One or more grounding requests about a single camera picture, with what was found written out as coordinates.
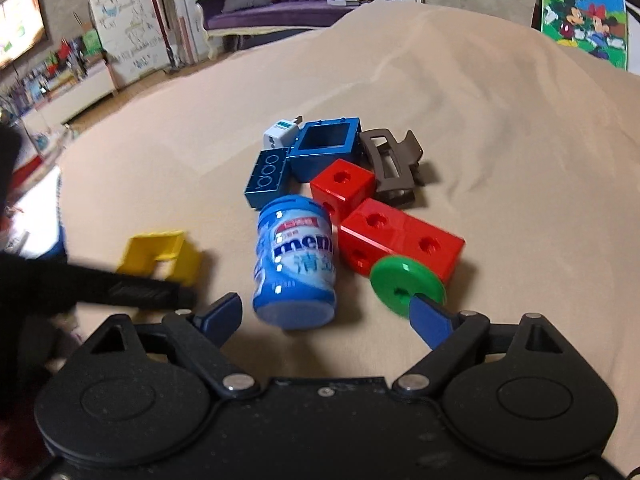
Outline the red stick vacuum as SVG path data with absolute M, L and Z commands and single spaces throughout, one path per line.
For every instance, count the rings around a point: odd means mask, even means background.
M 165 23 L 162 17 L 162 12 L 160 12 L 160 5 L 158 4 L 157 0 L 151 0 L 151 2 L 154 9 L 158 27 L 160 28 L 160 34 L 162 35 L 165 51 L 168 58 L 168 66 L 164 68 L 164 72 L 166 74 L 177 73 L 180 68 L 180 65 L 176 62 L 174 51 L 172 50 L 171 44 L 169 42 L 168 35 L 165 28 Z

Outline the television screen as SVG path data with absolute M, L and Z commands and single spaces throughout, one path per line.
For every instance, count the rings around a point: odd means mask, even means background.
M 3 0 L 0 12 L 0 67 L 6 68 L 48 34 L 40 0 Z

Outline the blue hollow brick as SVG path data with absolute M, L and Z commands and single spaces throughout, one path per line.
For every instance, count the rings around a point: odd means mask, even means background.
M 358 162 L 362 154 L 358 117 L 306 122 L 292 148 L 288 164 L 297 182 L 308 183 L 337 159 Z

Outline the red cube block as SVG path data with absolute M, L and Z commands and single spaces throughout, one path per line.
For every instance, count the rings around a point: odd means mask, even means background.
M 310 181 L 312 198 L 330 215 L 334 224 L 340 224 L 358 205 L 373 196 L 375 175 L 371 170 L 337 159 Z

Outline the brown hair claw clip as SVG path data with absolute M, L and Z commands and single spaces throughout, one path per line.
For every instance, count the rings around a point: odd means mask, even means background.
M 414 189 L 423 184 L 419 174 L 423 148 L 413 131 L 397 141 L 388 129 L 370 129 L 360 132 L 359 139 L 375 175 L 375 197 L 394 207 L 413 204 Z

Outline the white drawing cabinet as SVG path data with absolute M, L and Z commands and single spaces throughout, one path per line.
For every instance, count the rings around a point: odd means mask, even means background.
M 117 88 L 168 66 L 151 0 L 89 0 L 89 6 Z M 161 5 L 160 12 L 167 32 Z

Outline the beige blanket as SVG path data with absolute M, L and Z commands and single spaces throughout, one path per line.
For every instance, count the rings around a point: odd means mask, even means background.
M 65 152 L 75 262 L 114 268 L 130 237 L 184 231 L 201 300 L 250 301 L 244 190 L 280 119 L 356 117 L 422 146 L 412 213 L 465 248 L 448 304 L 498 323 L 545 315 L 614 391 L 606 456 L 639 463 L 639 81 L 536 30 L 410 2 L 140 88 Z

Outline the mickey mouse picture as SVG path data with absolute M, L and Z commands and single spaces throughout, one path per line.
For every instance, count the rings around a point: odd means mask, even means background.
M 540 0 L 537 28 L 561 46 L 628 67 L 626 0 Z

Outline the purple sofa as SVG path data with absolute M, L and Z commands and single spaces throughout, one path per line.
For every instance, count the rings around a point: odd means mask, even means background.
M 198 0 L 200 29 L 215 38 L 240 39 L 294 30 L 327 28 L 363 3 L 374 0 L 272 0 L 270 6 L 224 13 L 224 0 Z

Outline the yellow hollow brick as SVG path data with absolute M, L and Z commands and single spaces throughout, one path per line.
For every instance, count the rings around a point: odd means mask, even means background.
M 152 278 L 159 264 L 165 280 L 192 287 L 200 278 L 202 253 L 183 231 L 138 234 L 130 237 L 117 272 Z

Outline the white tv console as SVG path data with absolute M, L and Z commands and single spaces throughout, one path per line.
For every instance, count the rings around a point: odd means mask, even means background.
M 101 61 L 88 69 L 84 79 L 70 86 L 64 84 L 53 96 L 23 114 L 21 120 L 29 131 L 51 130 L 67 124 L 99 100 L 116 94 L 111 66 Z

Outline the long red block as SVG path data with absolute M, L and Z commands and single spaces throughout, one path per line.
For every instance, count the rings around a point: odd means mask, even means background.
M 366 278 L 378 260 L 403 256 L 422 263 L 445 285 L 465 245 L 462 237 L 373 198 L 342 221 L 337 238 L 344 265 Z

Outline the blue mentos gum bottle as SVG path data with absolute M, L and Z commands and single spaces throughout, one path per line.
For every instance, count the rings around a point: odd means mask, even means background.
M 332 222 L 311 198 L 273 200 L 257 222 L 256 316 L 281 330 L 309 330 L 336 312 Z

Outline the green plastic wheel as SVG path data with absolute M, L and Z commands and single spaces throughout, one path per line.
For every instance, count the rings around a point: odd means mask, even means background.
M 419 261 L 404 256 L 387 256 L 371 268 L 369 280 L 375 295 L 391 311 L 408 318 L 413 296 L 424 296 L 438 304 L 447 299 L 445 285 Z

